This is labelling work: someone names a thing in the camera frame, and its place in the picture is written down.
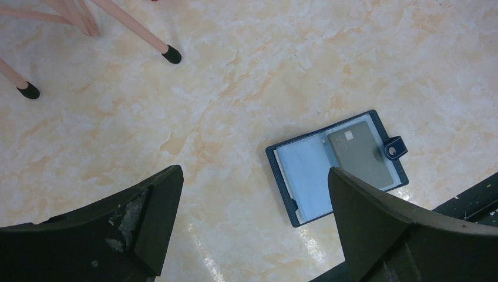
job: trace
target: chair leg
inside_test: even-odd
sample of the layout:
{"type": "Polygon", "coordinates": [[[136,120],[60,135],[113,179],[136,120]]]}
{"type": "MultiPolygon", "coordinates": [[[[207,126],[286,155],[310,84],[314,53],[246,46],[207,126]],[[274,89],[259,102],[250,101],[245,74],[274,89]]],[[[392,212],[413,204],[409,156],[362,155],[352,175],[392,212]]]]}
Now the chair leg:
{"type": "Polygon", "coordinates": [[[92,0],[97,6],[101,7],[113,18],[118,20],[121,24],[133,31],[136,35],[141,37],[152,47],[156,48],[161,54],[171,63],[180,63],[181,54],[177,49],[167,45],[161,39],[157,38],[148,29],[136,21],[132,16],[128,15],[123,9],[119,8],[111,0],[92,0]]]}
{"type": "Polygon", "coordinates": [[[8,80],[10,80],[22,96],[28,99],[36,99],[40,97],[40,91],[31,83],[27,82],[20,74],[12,69],[7,63],[0,59],[0,73],[2,73],[8,80]]]}

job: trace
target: black rubber cap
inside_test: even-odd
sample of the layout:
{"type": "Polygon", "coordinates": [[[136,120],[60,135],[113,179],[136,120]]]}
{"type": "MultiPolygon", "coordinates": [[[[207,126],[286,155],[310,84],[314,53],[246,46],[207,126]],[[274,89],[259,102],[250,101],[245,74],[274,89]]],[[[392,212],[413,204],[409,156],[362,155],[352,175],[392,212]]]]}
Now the black rubber cap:
{"type": "Polygon", "coordinates": [[[34,87],[33,84],[28,82],[28,87],[26,89],[19,89],[19,92],[22,94],[22,96],[28,98],[28,99],[36,99],[40,97],[40,90],[38,88],[34,87]]]}
{"type": "Polygon", "coordinates": [[[177,49],[174,49],[170,45],[168,45],[169,49],[168,52],[164,53],[163,56],[170,62],[174,63],[175,65],[177,63],[181,62],[181,54],[178,52],[177,49]]]}

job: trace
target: open wallet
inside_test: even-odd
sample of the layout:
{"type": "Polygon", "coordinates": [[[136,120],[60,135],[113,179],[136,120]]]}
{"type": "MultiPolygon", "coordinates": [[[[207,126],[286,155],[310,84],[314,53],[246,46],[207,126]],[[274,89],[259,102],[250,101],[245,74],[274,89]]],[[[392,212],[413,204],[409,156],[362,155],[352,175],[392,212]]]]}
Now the open wallet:
{"type": "Polygon", "coordinates": [[[386,192],[408,184],[399,161],[407,152],[400,136],[388,136],[375,110],[266,148],[294,227],[333,212],[327,178],[331,167],[386,192]]]}

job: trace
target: tiled floor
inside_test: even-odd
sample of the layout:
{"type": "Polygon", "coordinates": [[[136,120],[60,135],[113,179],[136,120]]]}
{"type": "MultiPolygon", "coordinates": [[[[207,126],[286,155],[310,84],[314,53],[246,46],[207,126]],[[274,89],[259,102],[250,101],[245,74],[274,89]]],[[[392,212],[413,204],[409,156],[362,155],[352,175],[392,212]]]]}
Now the tiled floor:
{"type": "Polygon", "coordinates": [[[156,281],[308,281],[343,260],[334,217],[291,227],[268,145],[376,109],[409,148],[395,195],[431,209],[498,171],[494,0],[116,2],[184,61],[94,5],[96,39],[0,18],[0,56],[42,91],[0,76],[0,226],[180,164],[156,281]]]}

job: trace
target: white square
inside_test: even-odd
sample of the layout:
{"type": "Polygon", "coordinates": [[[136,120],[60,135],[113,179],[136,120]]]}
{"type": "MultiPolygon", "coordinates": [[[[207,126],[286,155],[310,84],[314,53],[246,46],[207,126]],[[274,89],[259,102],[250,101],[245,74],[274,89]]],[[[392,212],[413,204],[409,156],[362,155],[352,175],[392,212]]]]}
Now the white square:
{"type": "Polygon", "coordinates": [[[351,133],[351,131],[344,132],[344,135],[346,136],[347,141],[353,139],[353,133],[351,133]]]}

